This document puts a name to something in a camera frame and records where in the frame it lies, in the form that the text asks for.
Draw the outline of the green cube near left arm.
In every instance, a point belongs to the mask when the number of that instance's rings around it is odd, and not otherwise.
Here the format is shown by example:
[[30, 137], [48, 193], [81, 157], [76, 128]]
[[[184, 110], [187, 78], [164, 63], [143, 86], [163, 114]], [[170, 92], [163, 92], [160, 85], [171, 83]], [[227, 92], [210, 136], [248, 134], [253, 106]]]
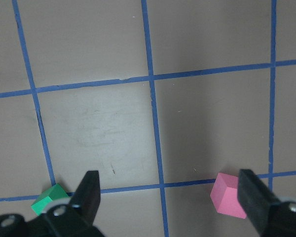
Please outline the green cube near left arm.
[[50, 187], [49, 189], [42, 192], [38, 198], [33, 202], [31, 208], [33, 212], [39, 216], [44, 208], [51, 202], [62, 199], [68, 198], [69, 196], [62, 188], [60, 184], [55, 184], [54, 186]]

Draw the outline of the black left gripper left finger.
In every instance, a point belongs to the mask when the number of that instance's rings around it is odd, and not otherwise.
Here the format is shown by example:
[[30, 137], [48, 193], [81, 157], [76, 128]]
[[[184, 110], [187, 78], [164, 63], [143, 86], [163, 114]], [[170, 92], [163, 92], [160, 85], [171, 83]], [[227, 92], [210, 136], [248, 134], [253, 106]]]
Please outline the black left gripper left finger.
[[92, 225], [101, 202], [99, 171], [85, 173], [76, 192], [69, 201], [72, 207], [85, 221]]

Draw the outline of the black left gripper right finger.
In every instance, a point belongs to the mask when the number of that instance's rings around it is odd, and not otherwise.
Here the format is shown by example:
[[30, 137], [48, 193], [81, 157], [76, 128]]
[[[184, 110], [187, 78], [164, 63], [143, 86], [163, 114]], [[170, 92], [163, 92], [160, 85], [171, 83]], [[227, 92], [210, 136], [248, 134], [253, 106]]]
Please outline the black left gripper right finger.
[[268, 222], [270, 213], [280, 204], [279, 198], [250, 169], [240, 169], [237, 198], [252, 222]]

